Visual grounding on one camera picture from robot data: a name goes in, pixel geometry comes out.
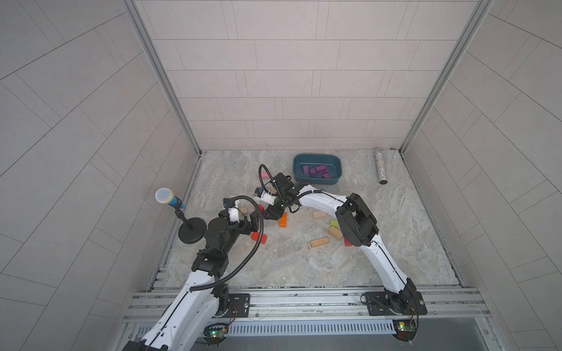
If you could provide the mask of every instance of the silver sparkly cylinder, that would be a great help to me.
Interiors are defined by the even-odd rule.
[[[384,168],[383,149],[375,149],[375,160],[377,160],[377,176],[379,183],[386,184],[386,168]]]

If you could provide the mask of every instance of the red block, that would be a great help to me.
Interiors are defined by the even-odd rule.
[[[252,238],[253,241],[257,241],[257,238],[259,238],[259,237],[260,237],[260,233],[258,233],[257,231],[255,231],[255,232],[252,233],[251,238]],[[267,241],[267,239],[268,239],[268,236],[267,236],[267,235],[265,235],[265,234],[262,235],[262,236],[261,236],[261,244],[262,244],[262,245],[265,244],[265,242]]]

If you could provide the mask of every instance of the gray stone floor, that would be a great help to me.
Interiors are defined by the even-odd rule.
[[[458,284],[458,280],[431,225],[410,175],[398,151],[385,150],[388,184],[380,185],[373,150],[318,151],[342,161],[343,176],[335,185],[316,185],[328,192],[359,194],[378,220],[380,234],[395,261],[417,285]],[[252,196],[259,186],[257,169],[265,164],[272,174],[292,175],[292,160],[298,151],[209,151],[186,216],[209,222],[221,210],[222,199],[234,195]],[[248,264],[230,281],[230,286],[342,286],[381,285],[382,281],[365,255],[356,247],[328,235],[331,218],[312,218],[311,208],[288,214],[287,228],[276,221],[265,222],[267,243],[261,245]],[[309,241],[323,236],[330,243],[311,248]],[[234,269],[255,244],[241,235],[229,253],[227,272]],[[166,286],[181,285],[191,271],[205,240],[173,246]]]

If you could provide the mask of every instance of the wire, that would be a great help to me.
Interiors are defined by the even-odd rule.
[[[250,197],[245,196],[245,195],[239,195],[239,196],[235,196],[233,198],[231,198],[229,200],[229,202],[226,204],[226,208],[230,208],[230,205],[232,203],[234,203],[234,201],[239,200],[239,199],[244,199],[247,200],[248,202],[250,202],[254,208],[257,211],[257,218],[259,221],[259,233],[260,235],[257,237],[257,241],[256,244],[253,246],[252,250],[250,251],[250,253],[248,254],[248,256],[246,256],[246,258],[242,261],[242,263],[240,263],[238,265],[238,267],[236,267],[231,273],[229,273],[226,277],[223,277],[222,279],[219,279],[213,283],[210,284],[205,284],[205,285],[197,285],[197,286],[192,286],[189,288],[189,291],[201,291],[201,290],[207,290],[207,289],[212,289],[228,280],[230,280],[233,276],[235,276],[242,268],[244,268],[244,266],[246,265],[246,263],[248,263],[248,261],[252,258],[252,256],[256,253],[258,247],[261,244],[261,238],[264,236],[264,217],[261,213],[260,207],[259,205]]]

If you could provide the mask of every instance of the blue tub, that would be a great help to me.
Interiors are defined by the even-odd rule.
[[[326,165],[328,174],[332,178],[311,177],[305,174],[302,166],[316,167]],[[310,184],[334,185],[342,176],[342,161],[334,155],[321,153],[300,153],[293,159],[293,174],[297,181],[304,181]]]

